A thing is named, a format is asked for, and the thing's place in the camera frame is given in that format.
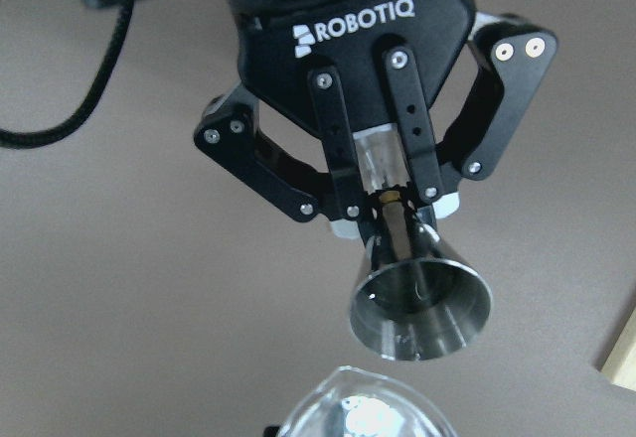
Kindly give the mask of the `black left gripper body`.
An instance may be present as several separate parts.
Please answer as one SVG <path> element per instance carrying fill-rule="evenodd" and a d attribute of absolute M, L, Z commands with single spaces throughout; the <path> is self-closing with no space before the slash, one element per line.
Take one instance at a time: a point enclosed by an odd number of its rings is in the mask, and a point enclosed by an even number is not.
<path fill-rule="evenodd" d="M 334 67 L 355 129 L 388 122 L 384 51 L 414 53 L 432 104 L 473 26 L 474 0 L 228 0 L 243 85 L 313 136 L 308 75 Z"/>

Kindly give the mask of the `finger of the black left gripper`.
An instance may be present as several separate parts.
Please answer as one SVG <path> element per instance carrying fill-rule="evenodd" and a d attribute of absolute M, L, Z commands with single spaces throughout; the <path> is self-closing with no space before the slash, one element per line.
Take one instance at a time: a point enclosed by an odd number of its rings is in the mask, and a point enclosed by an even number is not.
<path fill-rule="evenodd" d="M 409 198 L 436 219 L 455 213 L 461 180 L 483 181 L 497 167 L 556 52 L 557 37 L 515 16 L 479 12 L 467 37 L 478 72 L 442 140 L 434 138 L 413 48 L 382 55 L 406 168 Z"/>
<path fill-rule="evenodd" d="M 336 236 L 366 238 L 368 195 L 337 70 L 328 67 L 309 72 L 307 88 L 326 173 L 293 158 L 260 131 L 258 99 L 242 83 L 209 103 L 195 130 L 194 143 L 290 218 L 308 222 L 323 215 Z"/>

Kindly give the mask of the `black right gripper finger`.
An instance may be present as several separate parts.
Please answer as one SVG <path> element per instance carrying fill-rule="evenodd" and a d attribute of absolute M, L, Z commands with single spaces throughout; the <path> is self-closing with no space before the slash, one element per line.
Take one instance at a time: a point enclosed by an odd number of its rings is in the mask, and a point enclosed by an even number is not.
<path fill-rule="evenodd" d="M 263 437 L 276 437 L 279 431 L 279 427 L 278 426 L 267 426 L 264 430 L 263 430 Z"/>

